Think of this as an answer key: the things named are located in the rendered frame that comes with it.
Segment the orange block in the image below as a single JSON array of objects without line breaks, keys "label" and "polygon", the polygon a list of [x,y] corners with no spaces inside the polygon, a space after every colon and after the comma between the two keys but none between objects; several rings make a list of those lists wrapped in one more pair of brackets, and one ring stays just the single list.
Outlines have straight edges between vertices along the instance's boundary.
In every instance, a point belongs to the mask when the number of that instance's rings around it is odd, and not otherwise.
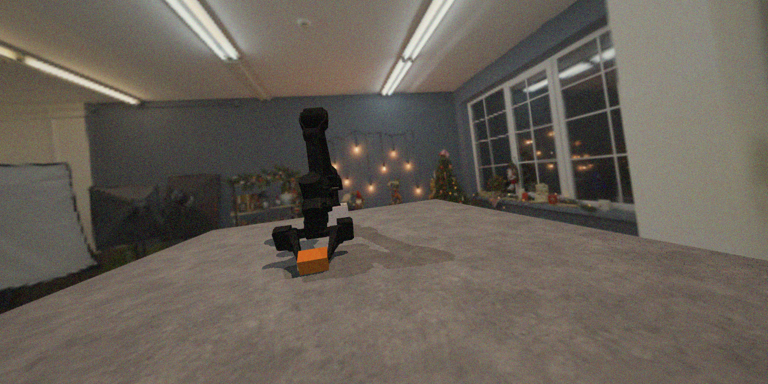
[{"label": "orange block", "polygon": [[327,247],[298,251],[297,265],[300,275],[329,270]]}]

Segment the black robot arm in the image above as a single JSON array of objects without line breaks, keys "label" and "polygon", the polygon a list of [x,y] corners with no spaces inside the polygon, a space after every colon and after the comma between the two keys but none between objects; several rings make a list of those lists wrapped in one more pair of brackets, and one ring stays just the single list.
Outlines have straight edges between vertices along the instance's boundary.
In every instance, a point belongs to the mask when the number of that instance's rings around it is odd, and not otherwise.
[{"label": "black robot arm", "polygon": [[[300,112],[299,123],[309,161],[309,173],[298,179],[304,197],[304,223],[316,219],[323,219],[328,223],[328,213],[332,211],[332,207],[341,206],[338,202],[338,190],[343,189],[342,178],[330,163],[325,136],[328,112],[322,107],[304,109]],[[333,187],[338,189],[332,189]]]}]

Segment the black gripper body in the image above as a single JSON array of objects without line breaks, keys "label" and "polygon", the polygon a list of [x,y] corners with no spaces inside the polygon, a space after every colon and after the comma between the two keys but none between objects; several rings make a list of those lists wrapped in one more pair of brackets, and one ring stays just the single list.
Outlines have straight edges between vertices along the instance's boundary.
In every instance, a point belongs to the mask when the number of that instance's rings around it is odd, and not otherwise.
[{"label": "black gripper body", "polygon": [[[323,219],[309,220],[309,222],[304,224],[306,226],[304,226],[303,229],[297,229],[295,227],[292,228],[292,225],[276,226],[272,230],[272,240],[274,240],[274,244],[276,245],[276,250],[277,251],[287,250],[286,242],[284,239],[285,233],[297,231],[299,239],[305,238],[307,240],[324,238],[329,236],[329,226],[327,226],[327,222]],[[351,217],[344,217],[344,218],[337,219],[337,225],[342,225],[344,241],[353,240],[354,238],[353,219]]]}]

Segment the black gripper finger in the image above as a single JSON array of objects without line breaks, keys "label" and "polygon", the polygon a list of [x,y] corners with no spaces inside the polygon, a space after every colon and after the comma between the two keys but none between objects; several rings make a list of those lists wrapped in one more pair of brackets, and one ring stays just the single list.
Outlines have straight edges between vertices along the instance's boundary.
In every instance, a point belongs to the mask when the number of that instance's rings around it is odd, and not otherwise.
[{"label": "black gripper finger", "polygon": [[290,232],[290,233],[285,233],[284,234],[284,239],[285,239],[285,242],[286,242],[286,249],[288,251],[290,251],[290,252],[293,251],[293,253],[295,254],[295,257],[296,257],[296,261],[297,261],[297,259],[298,259],[298,251],[301,251],[297,231],[293,231],[293,232]]},{"label": "black gripper finger", "polygon": [[328,260],[334,255],[335,249],[339,244],[343,244],[343,229],[342,225],[334,225],[329,227],[329,244],[328,244]]}]

